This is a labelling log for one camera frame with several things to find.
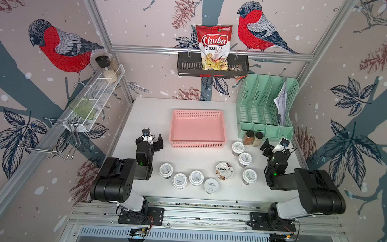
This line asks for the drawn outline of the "green yogurt cup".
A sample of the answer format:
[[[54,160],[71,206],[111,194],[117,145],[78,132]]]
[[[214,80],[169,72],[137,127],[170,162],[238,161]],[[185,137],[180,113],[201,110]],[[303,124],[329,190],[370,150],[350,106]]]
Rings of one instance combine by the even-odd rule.
[[[203,184],[204,175],[201,171],[194,170],[191,172],[191,174],[189,176],[189,181],[193,186],[198,187],[201,184]]]
[[[159,168],[159,174],[165,179],[171,178],[174,168],[170,163],[164,163]]]
[[[177,188],[178,190],[182,190],[186,187],[188,183],[187,176],[183,173],[177,173],[173,177],[173,186]]]
[[[204,183],[204,189],[209,195],[215,194],[219,191],[219,183],[214,178],[209,178]]]

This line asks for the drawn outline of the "white yogurt bottle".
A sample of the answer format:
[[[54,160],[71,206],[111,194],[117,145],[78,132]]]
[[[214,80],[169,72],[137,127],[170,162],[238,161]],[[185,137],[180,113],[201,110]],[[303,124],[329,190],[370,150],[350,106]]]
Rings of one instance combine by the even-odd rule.
[[[232,154],[236,157],[245,152],[245,145],[240,141],[235,141],[232,146]]]
[[[241,153],[241,154],[239,154],[238,162],[239,162],[240,167],[245,168],[245,167],[249,166],[250,164],[252,164],[253,159],[252,159],[251,154]]]
[[[242,180],[245,185],[257,182],[257,173],[252,169],[245,169],[242,173]]]

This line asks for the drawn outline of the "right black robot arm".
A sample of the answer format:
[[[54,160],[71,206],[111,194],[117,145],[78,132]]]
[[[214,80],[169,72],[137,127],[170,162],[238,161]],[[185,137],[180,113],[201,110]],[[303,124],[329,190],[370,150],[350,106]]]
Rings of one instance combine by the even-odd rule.
[[[267,157],[264,176],[268,187],[271,190],[298,192],[295,198],[271,204],[266,222],[281,224],[315,214],[343,214],[346,210],[345,199],[326,171],[296,168],[293,173],[286,173],[292,155],[289,144],[288,140],[282,139],[273,146],[266,140],[260,147]]]

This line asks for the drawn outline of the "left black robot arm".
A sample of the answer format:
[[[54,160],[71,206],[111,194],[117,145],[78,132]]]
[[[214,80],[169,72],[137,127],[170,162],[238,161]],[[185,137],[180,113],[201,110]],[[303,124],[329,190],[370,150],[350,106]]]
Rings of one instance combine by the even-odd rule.
[[[150,134],[149,129],[144,129],[135,144],[134,158],[106,158],[92,184],[92,200],[115,203],[129,212],[147,212],[147,200],[132,190],[133,182],[150,180],[154,169],[154,154],[164,148],[163,138],[161,135]]]

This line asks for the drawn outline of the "pink plastic basket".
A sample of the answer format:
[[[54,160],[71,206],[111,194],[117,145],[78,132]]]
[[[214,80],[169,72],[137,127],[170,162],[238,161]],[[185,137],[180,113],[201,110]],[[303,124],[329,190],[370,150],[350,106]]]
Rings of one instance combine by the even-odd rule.
[[[174,148],[223,148],[226,128],[221,110],[174,110],[169,141]]]

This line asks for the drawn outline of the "Chobani yogurt cup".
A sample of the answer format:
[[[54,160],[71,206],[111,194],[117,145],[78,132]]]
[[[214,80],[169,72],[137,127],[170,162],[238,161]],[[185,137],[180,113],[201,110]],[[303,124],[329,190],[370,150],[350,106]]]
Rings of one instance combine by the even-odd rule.
[[[219,180],[228,181],[233,177],[234,169],[229,163],[220,162],[216,165],[215,173]]]

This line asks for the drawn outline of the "beige spice bottle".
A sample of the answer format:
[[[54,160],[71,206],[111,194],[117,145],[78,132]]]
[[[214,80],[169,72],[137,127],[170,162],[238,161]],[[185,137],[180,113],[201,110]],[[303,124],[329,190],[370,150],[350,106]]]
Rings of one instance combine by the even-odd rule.
[[[255,138],[253,140],[252,146],[253,147],[259,147],[262,143],[264,134],[262,132],[256,132]]]

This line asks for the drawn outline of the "orange spice bottle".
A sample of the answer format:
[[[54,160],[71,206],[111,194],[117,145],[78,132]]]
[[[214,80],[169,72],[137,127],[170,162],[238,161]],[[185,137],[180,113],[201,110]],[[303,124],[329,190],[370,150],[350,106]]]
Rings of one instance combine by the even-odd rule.
[[[254,131],[246,131],[245,136],[243,137],[243,144],[244,145],[252,145],[255,138]]]

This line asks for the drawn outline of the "green plastic file organizer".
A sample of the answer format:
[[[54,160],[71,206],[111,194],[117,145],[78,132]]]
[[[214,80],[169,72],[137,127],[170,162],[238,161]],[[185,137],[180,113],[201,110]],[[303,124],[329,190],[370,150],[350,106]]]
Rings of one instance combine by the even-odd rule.
[[[280,125],[274,99],[283,86],[287,92],[286,113],[284,125]],[[238,138],[244,138],[247,131],[255,131],[262,132],[270,142],[292,140],[294,131],[289,112],[298,90],[295,78],[249,74],[242,81],[236,102]]]

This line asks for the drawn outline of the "papers in organizer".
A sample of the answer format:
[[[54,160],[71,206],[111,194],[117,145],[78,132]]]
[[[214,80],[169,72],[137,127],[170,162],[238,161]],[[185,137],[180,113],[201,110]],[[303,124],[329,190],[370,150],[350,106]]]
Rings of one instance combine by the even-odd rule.
[[[287,99],[287,77],[283,78],[283,85],[278,96],[273,100],[277,108],[277,120],[280,126],[285,125],[286,99]]]

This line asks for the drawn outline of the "green glass cup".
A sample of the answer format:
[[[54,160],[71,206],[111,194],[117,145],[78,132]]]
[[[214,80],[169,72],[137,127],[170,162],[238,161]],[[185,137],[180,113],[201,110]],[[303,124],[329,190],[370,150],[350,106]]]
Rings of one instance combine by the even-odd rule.
[[[93,106],[87,97],[75,98],[70,102],[69,108],[84,120],[92,119],[95,116]]]

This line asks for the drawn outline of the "black lid spice jar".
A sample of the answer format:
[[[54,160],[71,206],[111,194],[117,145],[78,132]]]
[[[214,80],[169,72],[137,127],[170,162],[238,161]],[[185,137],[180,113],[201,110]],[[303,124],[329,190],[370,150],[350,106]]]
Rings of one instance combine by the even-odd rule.
[[[109,56],[101,55],[95,58],[97,65],[102,69],[102,75],[104,79],[107,79],[109,83],[115,83],[118,81],[118,75],[113,68]]]

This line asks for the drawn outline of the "red Chuba chips bag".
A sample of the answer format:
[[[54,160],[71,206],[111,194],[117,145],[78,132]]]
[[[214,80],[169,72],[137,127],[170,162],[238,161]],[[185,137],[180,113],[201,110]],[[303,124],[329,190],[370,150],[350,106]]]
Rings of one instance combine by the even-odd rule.
[[[227,71],[232,25],[196,26],[197,39],[202,58],[202,69]]]

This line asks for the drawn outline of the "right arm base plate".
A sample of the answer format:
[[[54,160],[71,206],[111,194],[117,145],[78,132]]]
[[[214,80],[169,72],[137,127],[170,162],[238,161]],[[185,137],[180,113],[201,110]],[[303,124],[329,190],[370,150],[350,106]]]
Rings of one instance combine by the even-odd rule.
[[[250,212],[248,226],[253,231],[272,231],[272,232],[289,232],[295,233],[295,221],[281,219],[278,216],[270,218],[268,214],[263,212]]]

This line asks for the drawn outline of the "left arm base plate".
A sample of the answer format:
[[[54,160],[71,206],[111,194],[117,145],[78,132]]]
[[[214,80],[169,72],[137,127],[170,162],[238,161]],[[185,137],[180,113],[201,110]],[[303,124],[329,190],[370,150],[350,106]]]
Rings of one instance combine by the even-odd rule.
[[[122,209],[118,213],[118,224],[161,226],[163,223],[164,209],[148,207],[141,212],[133,212]]]

